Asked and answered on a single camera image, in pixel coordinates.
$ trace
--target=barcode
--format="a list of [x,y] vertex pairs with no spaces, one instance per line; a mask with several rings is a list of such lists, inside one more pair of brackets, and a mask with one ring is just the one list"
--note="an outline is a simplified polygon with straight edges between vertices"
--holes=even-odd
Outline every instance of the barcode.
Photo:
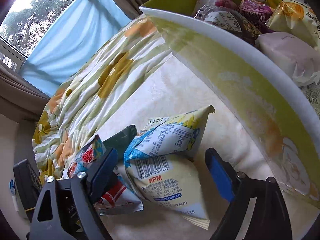
[[157,170],[170,168],[165,155],[160,155],[157,157],[152,157],[152,158],[147,158],[142,160],[135,160],[135,165],[136,165],[137,173],[139,177],[144,176],[148,173],[153,173],[154,171],[157,171]]

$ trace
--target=white bedsheet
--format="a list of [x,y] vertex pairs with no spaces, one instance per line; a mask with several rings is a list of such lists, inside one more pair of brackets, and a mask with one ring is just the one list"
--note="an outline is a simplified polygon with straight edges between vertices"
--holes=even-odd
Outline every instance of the white bedsheet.
[[[204,163],[206,149],[214,147],[236,171],[265,180],[273,176],[267,162],[223,102],[175,57],[156,70],[98,130],[102,141],[135,124],[139,131],[151,117],[171,116],[213,105],[195,165],[210,217],[208,230],[199,228],[179,214],[144,203],[144,210],[129,215],[101,217],[114,240],[209,239],[228,207],[220,197]],[[319,214],[314,206],[283,193],[291,220],[293,239],[301,239]],[[237,239],[243,239],[249,226],[255,200],[249,208]]]

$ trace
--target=tree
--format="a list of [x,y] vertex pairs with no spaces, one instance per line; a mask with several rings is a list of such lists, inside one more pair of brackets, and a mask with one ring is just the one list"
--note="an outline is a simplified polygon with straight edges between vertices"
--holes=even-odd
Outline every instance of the tree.
[[33,0],[31,8],[10,12],[0,33],[12,46],[29,55],[48,28],[74,0]]

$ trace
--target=nutrition facts label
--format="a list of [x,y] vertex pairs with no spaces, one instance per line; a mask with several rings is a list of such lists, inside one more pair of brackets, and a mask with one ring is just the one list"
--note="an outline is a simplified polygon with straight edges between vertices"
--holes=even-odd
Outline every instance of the nutrition facts label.
[[226,11],[214,11],[208,13],[205,22],[213,22],[214,25],[228,31],[241,32],[241,27],[232,13]]
[[153,130],[136,149],[150,156],[168,154],[186,149],[193,135],[193,129],[181,124],[164,124]]

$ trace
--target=blue gripper pad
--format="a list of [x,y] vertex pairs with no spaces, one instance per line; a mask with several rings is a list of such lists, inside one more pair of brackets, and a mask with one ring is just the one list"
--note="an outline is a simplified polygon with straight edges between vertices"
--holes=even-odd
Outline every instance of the blue gripper pad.
[[213,148],[210,148],[205,152],[205,164],[207,165],[207,168],[214,182],[216,183],[217,189],[221,197],[231,202],[235,197],[232,190],[232,180],[224,170],[222,164],[219,163],[217,158],[214,156],[211,149]]

